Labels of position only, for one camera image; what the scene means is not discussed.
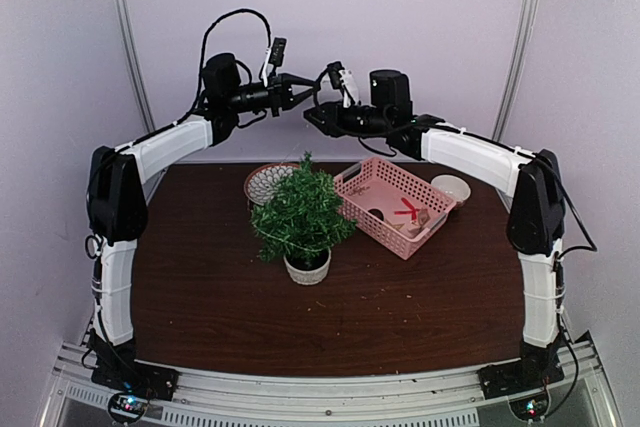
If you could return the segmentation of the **small green christmas tree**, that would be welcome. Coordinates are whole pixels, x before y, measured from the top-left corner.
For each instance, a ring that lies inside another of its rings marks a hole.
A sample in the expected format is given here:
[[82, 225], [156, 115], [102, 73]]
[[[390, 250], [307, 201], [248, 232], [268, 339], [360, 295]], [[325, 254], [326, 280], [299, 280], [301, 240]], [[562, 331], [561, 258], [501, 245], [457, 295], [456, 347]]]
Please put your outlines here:
[[259, 258], [283, 261], [293, 282], [313, 286], [326, 278], [332, 248], [355, 233], [357, 222], [340, 213], [334, 178], [314, 167], [311, 152], [298, 165], [267, 203], [252, 210], [250, 222], [261, 241]]

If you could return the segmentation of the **red bauble ornament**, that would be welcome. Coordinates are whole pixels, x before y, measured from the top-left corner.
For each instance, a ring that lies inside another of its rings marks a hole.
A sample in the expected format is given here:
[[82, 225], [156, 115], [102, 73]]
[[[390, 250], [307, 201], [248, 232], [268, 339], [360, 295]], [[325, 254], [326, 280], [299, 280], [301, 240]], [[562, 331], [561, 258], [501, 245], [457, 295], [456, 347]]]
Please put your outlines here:
[[368, 213], [371, 214], [372, 216], [374, 216], [375, 218], [377, 218], [380, 221], [384, 221], [385, 217], [384, 217], [384, 213], [377, 209], [377, 208], [372, 208], [368, 210]]

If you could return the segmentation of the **pink plastic basket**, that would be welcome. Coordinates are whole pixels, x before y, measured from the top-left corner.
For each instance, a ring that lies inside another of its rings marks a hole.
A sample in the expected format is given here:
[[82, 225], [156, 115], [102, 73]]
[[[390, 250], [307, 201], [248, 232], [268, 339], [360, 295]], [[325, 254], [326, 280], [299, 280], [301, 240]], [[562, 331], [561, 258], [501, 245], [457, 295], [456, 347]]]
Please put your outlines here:
[[[334, 189], [343, 199], [340, 213], [355, 220], [359, 229], [403, 260], [409, 259], [439, 230], [455, 207], [451, 197], [426, 180], [378, 157], [355, 163], [336, 175]], [[394, 214], [404, 208], [402, 197], [421, 208], [415, 221], [409, 215]], [[372, 208], [381, 210], [385, 220], [369, 214]], [[397, 231], [386, 220], [404, 222], [405, 226]]]

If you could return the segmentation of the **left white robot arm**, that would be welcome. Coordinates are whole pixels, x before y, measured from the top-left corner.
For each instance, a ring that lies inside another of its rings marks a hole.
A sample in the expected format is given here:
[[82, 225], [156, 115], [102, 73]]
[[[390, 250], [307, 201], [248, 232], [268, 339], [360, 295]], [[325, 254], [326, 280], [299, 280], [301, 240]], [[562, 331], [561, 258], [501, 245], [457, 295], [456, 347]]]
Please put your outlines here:
[[242, 83], [235, 56], [217, 54], [200, 67], [195, 104], [183, 117], [119, 147], [94, 151], [86, 194], [91, 233], [85, 242], [95, 261], [91, 344], [121, 390], [133, 391], [144, 380], [142, 366], [132, 360], [130, 300], [135, 250], [148, 222], [145, 184], [177, 161], [227, 140], [240, 127], [241, 114], [278, 116], [315, 89], [311, 79], [276, 71]]

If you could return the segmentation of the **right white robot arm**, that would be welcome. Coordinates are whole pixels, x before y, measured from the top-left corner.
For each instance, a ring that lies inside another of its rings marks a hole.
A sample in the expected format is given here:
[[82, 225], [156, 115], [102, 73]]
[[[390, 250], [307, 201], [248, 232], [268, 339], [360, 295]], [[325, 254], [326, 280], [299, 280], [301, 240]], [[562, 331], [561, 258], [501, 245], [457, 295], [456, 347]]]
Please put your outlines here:
[[382, 138], [414, 160], [455, 169], [510, 198], [506, 234], [520, 259], [525, 297], [520, 358], [512, 377], [519, 387], [535, 387], [549, 376], [562, 339], [566, 196], [556, 155], [505, 146], [442, 118], [414, 114], [409, 78], [398, 70], [370, 72], [368, 105], [357, 100], [352, 76], [341, 64], [323, 74], [343, 98], [315, 101], [304, 117], [324, 135]]

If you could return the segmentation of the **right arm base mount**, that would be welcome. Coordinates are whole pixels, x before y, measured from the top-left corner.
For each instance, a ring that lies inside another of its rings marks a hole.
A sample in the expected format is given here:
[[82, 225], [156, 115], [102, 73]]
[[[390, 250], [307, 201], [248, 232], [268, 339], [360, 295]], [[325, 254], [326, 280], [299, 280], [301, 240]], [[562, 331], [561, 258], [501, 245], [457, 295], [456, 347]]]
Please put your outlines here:
[[562, 368], [526, 373], [522, 360], [481, 368], [478, 379], [486, 400], [505, 397], [514, 417], [523, 422], [542, 421], [551, 411], [549, 386], [565, 378]]

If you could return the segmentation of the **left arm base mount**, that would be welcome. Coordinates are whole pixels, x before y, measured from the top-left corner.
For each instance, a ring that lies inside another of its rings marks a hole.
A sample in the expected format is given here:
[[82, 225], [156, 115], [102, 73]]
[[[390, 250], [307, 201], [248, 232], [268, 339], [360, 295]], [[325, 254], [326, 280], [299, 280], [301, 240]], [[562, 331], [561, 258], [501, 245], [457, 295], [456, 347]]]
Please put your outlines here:
[[113, 347], [92, 328], [88, 350], [81, 358], [84, 367], [89, 353], [96, 355], [90, 367], [94, 384], [114, 390], [107, 401], [107, 413], [117, 425], [130, 426], [147, 412], [152, 400], [171, 401], [179, 373], [168, 367], [138, 362], [132, 341]]

